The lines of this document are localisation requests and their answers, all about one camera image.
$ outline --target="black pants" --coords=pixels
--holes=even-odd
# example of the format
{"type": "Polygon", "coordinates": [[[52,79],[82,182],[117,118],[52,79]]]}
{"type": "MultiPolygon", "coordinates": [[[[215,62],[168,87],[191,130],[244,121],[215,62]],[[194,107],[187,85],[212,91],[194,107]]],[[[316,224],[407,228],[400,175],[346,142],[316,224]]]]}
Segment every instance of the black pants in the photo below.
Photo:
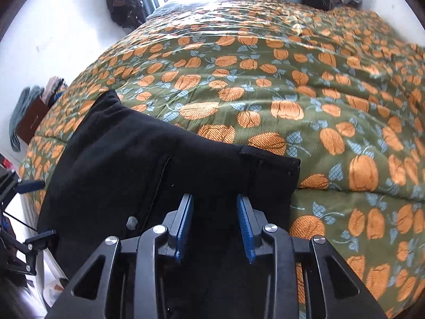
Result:
{"type": "Polygon", "coordinates": [[[229,310],[238,303],[247,307],[236,196],[248,195],[269,221],[288,229],[299,164],[253,147],[205,139],[124,107],[109,91],[68,143],[37,227],[58,232],[54,256],[72,277],[107,236],[131,235],[129,216],[137,217],[139,235],[176,210],[184,193],[192,194],[189,249],[181,272],[173,276],[176,296],[170,302],[184,306],[190,316],[200,317],[201,311],[204,318],[216,317],[225,310],[227,318],[236,317],[242,313],[229,310]]]}

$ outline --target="bedspread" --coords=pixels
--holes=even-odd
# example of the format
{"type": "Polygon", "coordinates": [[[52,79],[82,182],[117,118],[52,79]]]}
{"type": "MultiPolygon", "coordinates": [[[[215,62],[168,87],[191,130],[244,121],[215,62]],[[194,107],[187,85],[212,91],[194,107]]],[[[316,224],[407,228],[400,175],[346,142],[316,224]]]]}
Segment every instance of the bedspread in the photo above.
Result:
{"type": "MultiPolygon", "coordinates": [[[[393,317],[425,288],[424,58],[376,13],[351,8],[220,0],[153,18],[74,80],[20,174],[48,184],[110,89],[205,138],[297,157],[290,233],[325,235],[393,317]]],[[[30,195],[37,210],[44,195],[30,195]]]]}

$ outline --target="black cable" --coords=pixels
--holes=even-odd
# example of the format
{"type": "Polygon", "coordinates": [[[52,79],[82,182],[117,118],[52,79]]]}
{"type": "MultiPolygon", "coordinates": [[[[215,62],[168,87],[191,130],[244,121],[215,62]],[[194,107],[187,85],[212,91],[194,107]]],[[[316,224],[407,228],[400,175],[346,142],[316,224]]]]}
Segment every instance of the black cable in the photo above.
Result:
{"type": "Polygon", "coordinates": [[[26,226],[27,228],[30,228],[31,230],[34,230],[36,233],[38,233],[37,230],[35,230],[33,227],[30,227],[28,224],[22,222],[20,219],[13,217],[10,213],[7,212],[3,212],[4,215],[8,215],[10,218],[13,218],[14,220],[18,221],[19,223],[23,224],[24,226],[26,226]]]}

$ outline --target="wall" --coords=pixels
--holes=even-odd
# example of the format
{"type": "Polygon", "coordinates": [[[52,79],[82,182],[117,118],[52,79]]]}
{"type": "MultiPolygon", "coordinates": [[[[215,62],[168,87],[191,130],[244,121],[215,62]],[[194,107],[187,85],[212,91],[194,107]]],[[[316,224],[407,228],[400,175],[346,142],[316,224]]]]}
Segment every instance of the wall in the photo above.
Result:
{"type": "Polygon", "coordinates": [[[378,13],[401,39],[425,46],[425,30],[405,0],[363,0],[362,9],[378,13]]]}
{"type": "Polygon", "coordinates": [[[112,22],[106,0],[27,0],[0,42],[0,153],[15,166],[9,118],[25,86],[51,76],[74,78],[127,34],[112,22]]]}

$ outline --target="metal screw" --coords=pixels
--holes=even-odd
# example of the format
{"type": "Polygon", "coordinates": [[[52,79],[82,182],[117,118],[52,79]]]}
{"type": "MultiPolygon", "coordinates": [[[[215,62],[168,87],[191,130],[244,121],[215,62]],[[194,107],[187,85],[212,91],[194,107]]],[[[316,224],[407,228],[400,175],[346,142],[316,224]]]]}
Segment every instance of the metal screw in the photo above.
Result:
{"type": "Polygon", "coordinates": [[[313,241],[315,243],[318,243],[320,245],[323,245],[326,242],[326,238],[324,236],[321,236],[321,235],[314,235],[313,236],[313,241]]]}
{"type": "Polygon", "coordinates": [[[276,224],[269,223],[264,226],[264,230],[269,233],[274,233],[278,231],[278,226],[276,224]]]}
{"type": "Polygon", "coordinates": [[[108,236],[106,239],[105,239],[105,243],[107,244],[107,245],[114,245],[114,244],[116,244],[118,242],[118,237],[116,237],[116,236],[108,236]]]}
{"type": "Polygon", "coordinates": [[[165,233],[167,228],[163,226],[162,224],[158,224],[155,227],[153,227],[152,230],[154,231],[155,234],[162,234],[162,233],[165,233]]]}

